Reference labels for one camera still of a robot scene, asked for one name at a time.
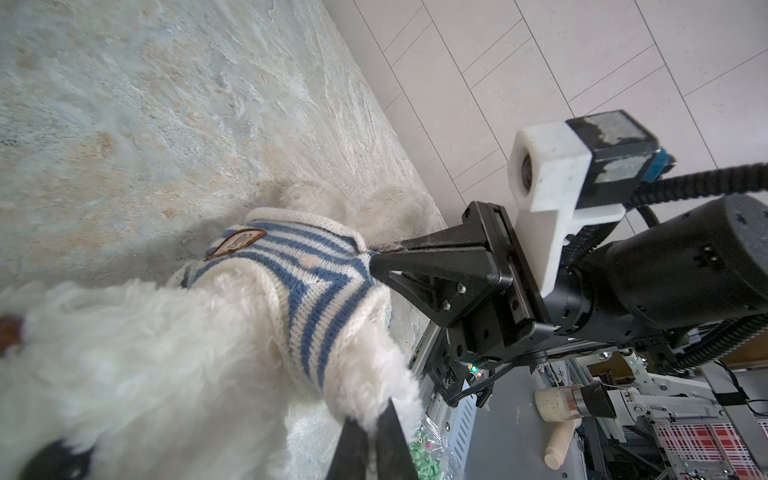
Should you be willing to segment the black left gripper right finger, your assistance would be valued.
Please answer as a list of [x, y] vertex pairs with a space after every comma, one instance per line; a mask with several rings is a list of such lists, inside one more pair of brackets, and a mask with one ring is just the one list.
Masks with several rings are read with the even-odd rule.
[[392, 400], [377, 420], [375, 456], [379, 480], [418, 480], [410, 447]]

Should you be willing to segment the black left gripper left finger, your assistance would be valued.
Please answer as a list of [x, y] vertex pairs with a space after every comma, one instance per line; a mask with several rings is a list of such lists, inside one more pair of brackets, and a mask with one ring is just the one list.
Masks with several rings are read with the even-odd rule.
[[369, 460], [368, 434], [351, 418], [343, 424], [326, 480], [365, 480]]

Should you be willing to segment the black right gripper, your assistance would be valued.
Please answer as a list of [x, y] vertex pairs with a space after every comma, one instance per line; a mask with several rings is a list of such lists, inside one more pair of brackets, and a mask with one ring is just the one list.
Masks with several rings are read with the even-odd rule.
[[554, 327], [506, 210], [470, 203], [461, 219], [425, 236], [375, 245], [375, 252], [387, 253], [376, 254], [370, 270], [441, 328], [453, 361], [477, 369], [450, 401], [474, 395], [485, 402], [501, 376], [542, 361], [533, 349]]

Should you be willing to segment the blue white striped knit sweater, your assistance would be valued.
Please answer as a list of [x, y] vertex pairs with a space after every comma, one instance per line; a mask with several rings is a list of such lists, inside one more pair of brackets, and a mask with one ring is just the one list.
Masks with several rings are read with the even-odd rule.
[[260, 207], [168, 283], [190, 288], [226, 267], [264, 271], [280, 301], [276, 327], [290, 375], [321, 393], [332, 359], [349, 338], [365, 323], [387, 326], [391, 320], [391, 295], [370, 272], [373, 255], [358, 232], [335, 220]]

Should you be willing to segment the white fluffy teddy bear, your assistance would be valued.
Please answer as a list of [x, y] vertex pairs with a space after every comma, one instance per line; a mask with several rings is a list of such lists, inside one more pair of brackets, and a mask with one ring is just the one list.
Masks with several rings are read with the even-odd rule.
[[[349, 213], [330, 184], [270, 181], [260, 207], [342, 223], [373, 257], [375, 245], [426, 234], [434, 218], [423, 191], [396, 185]], [[357, 421], [375, 443], [392, 400], [413, 439], [423, 404], [389, 324], [363, 324], [317, 393], [290, 375], [280, 313], [273, 281], [254, 267], [226, 267], [190, 288], [134, 279], [5, 290], [2, 477], [277, 479], [289, 459], [289, 412], [305, 402]]]

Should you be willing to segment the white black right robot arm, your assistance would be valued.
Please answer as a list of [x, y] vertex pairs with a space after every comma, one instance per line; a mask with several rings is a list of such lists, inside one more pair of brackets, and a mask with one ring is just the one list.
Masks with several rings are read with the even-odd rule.
[[370, 268], [436, 325], [425, 370], [450, 405], [488, 398], [515, 367], [610, 348], [677, 373], [766, 328], [767, 208], [747, 195], [710, 201], [558, 266], [548, 294], [505, 209], [482, 202]]

